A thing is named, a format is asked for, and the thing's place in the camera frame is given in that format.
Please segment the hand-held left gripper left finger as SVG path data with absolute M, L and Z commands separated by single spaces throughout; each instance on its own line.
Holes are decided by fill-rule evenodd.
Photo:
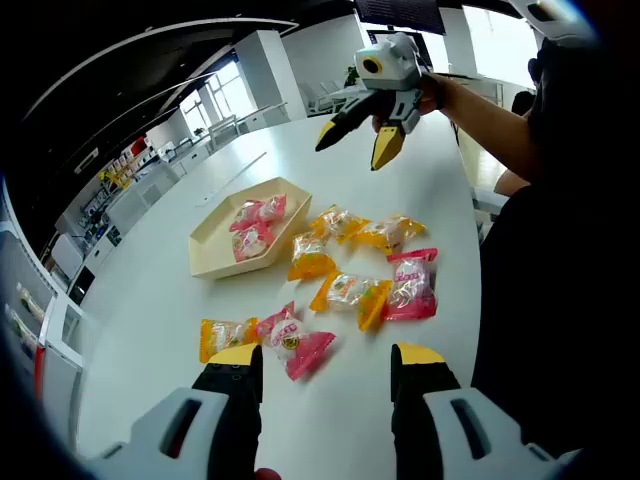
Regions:
M 136 420 L 94 459 L 98 479 L 253 479 L 261 433 L 262 347 L 228 348 L 189 388 Z

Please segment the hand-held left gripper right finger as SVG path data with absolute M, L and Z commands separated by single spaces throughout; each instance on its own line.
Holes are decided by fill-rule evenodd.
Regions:
M 461 387 L 434 350 L 394 344 L 390 392 L 398 479 L 560 477 L 562 462 L 525 444 L 519 424 L 477 389 Z

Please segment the person's right hand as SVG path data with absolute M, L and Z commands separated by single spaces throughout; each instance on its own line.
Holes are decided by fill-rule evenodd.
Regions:
M 421 97 L 418 111 L 426 115 L 444 107 L 445 90 L 438 77 L 425 73 L 420 79 Z

